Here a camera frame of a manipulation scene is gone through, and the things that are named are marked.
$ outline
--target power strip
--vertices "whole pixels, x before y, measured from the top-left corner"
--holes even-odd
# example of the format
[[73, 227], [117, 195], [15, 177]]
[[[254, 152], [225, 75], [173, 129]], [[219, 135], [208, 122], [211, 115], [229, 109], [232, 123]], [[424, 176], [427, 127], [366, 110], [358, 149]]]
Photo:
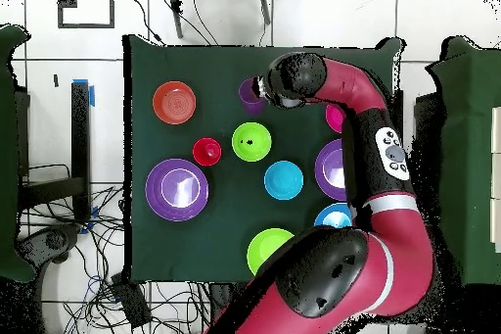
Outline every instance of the power strip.
[[149, 323], [152, 320], [152, 312], [139, 284], [123, 282], [121, 272], [112, 276], [112, 282], [114, 297], [123, 305], [123, 312], [132, 328]]

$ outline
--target table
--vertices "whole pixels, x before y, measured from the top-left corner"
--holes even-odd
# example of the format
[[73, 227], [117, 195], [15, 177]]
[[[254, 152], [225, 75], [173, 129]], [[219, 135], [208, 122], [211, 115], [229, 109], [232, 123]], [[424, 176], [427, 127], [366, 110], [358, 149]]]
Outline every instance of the table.
[[[320, 190], [314, 163], [320, 150], [340, 138], [325, 121], [325, 106], [281, 111], [267, 107], [250, 117], [238, 96], [240, 84], [263, 74], [280, 55], [292, 51], [316, 52], [351, 63], [376, 76], [392, 89], [394, 60], [401, 51], [398, 38], [385, 40], [376, 49], [159, 47], [129, 35], [124, 37], [125, 65], [131, 69], [132, 167], [131, 279], [133, 281], [247, 281], [252, 277], [246, 253], [252, 237], [263, 229], [281, 227], [294, 234], [312, 226], [318, 213], [335, 203]], [[197, 108], [181, 125], [160, 121], [152, 98], [164, 82], [180, 80], [197, 96]], [[231, 148], [233, 131], [255, 120], [272, 135], [270, 153], [257, 163], [238, 159]], [[171, 222], [157, 216], [145, 198], [145, 184], [152, 168], [163, 160], [179, 158], [194, 163], [192, 149], [202, 137], [215, 138], [222, 158], [214, 167], [201, 167], [209, 184], [208, 203], [188, 221]], [[294, 199], [278, 201], [263, 184], [266, 169], [279, 160], [297, 164], [304, 186]]]

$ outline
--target green table surface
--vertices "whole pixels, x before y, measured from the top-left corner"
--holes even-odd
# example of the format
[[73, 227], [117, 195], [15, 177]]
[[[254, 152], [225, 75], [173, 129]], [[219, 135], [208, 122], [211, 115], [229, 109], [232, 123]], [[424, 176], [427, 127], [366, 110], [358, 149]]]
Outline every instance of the green table surface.
[[[241, 105], [240, 84], [263, 74], [284, 53], [311, 51], [356, 65], [392, 89], [393, 66], [401, 51], [398, 38], [376, 49], [159, 47], [130, 35], [132, 77], [132, 279], [235, 282], [251, 279], [247, 247], [255, 234], [280, 227], [298, 234], [312, 226], [322, 209], [335, 203], [324, 195], [314, 177], [315, 159], [329, 142], [340, 138], [325, 121], [325, 106], [281, 111], [267, 107], [258, 118]], [[170, 80], [187, 83], [197, 96], [197, 108], [187, 122], [169, 125], [158, 119], [152, 98]], [[272, 136], [270, 153], [246, 163], [231, 148], [233, 131], [257, 121]], [[202, 137], [215, 138], [222, 158], [201, 167], [208, 184], [205, 208], [196, 217], [171, 222], [156, 215], [145, 198], [152, 168], [166, 159], [194, 163], [192, 149]], [[301, 192], [278, 201], [264, 188], [266, 169], [279, 160], [297, 164], [304, 175]]]
[[2, 156], [0, 175], [0, 276], [19, 282], [31, 281], [35, 276], [33, 267], [23, 260], [15, 249], [15, 240], [20, 231], [18, 211], [19, 146], [18, 120], [14, 92], [17, 83], [12, 72], [14, 50], [29, 39], [25, 30], [17, 25], [0, 24], [0, 132]]
[[440, 228], [463, 284], [501, 285], [501, 254], [490, 242], [492, 108], [501, 106], [501, 51], [456, 36], [429, 67], [447, 120], [441, 131]]

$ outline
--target purple bowl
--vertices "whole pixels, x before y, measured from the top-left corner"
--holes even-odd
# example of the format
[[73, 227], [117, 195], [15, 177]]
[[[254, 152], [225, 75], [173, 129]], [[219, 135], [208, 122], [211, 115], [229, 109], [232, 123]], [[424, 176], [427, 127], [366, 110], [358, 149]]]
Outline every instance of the purple bowl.
[[346, 201], [340, 139], [330, 142], [320, 151], [315, 161], [315, 179], [327, 196], [342, 202]]
[[240, 85], [239, 95], [242, 104], [248, 114], [256, 117], [268, 105], [268, 101], [264, 98], [259, 98], [252, 90], [253, 77], [244, 80]]
[[208, 199], [208, 183], [202, 171], [181, 159], [157, 164], [148, 175], [145, 191], [150, 208], [171, 221], [195, 217]]

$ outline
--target red bowl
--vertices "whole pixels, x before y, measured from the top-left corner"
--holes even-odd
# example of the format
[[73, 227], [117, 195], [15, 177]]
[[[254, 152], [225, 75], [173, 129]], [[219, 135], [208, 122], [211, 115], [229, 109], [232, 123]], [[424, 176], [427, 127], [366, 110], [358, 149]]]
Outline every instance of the red bowl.
[[179, 81], [161, 85], [153, 96], [153, 109], [163, 122], [178, 125], [190, 119], [195, 111], [195, 94], [190, 86]]
[[213, 138], [201, 138], [193, 146], [193, 157], [201, 166], [213, 166], [221, 158], [221, 146]]

